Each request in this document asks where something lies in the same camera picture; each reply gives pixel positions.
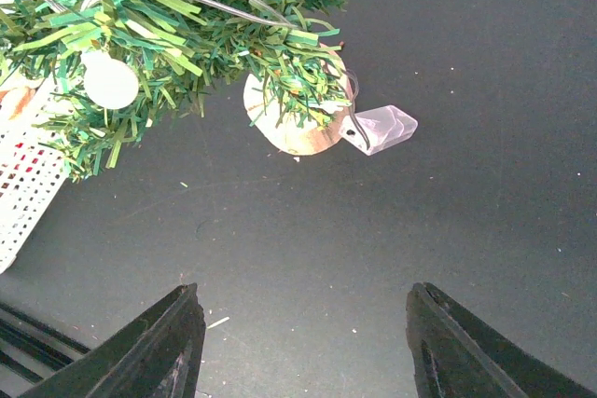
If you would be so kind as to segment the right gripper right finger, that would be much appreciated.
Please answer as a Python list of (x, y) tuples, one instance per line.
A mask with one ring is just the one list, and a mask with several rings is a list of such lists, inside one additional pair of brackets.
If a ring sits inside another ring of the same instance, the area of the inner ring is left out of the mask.
[(407, 340), (420, 397), (594, 397), (526, 353), (430, 282), (407, 297)]

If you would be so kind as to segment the small green christmas tree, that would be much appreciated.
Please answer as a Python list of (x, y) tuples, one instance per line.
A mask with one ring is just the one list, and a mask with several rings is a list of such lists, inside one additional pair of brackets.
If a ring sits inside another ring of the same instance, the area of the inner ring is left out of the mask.
[(49, 147), (81, 181), (112, 168), (164, 114), (254, 75), (274, 121), (325, 130), (351, 101), (323, 39), (346, 0), (1, 0), (1, 62), (58, 85)]

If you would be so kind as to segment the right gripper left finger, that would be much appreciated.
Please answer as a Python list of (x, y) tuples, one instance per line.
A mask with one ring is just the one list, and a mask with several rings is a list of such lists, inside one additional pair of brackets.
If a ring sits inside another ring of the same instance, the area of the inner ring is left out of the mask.
[(180, 285), (22, 396), (194, 397), (205, 332), (197, 285)]

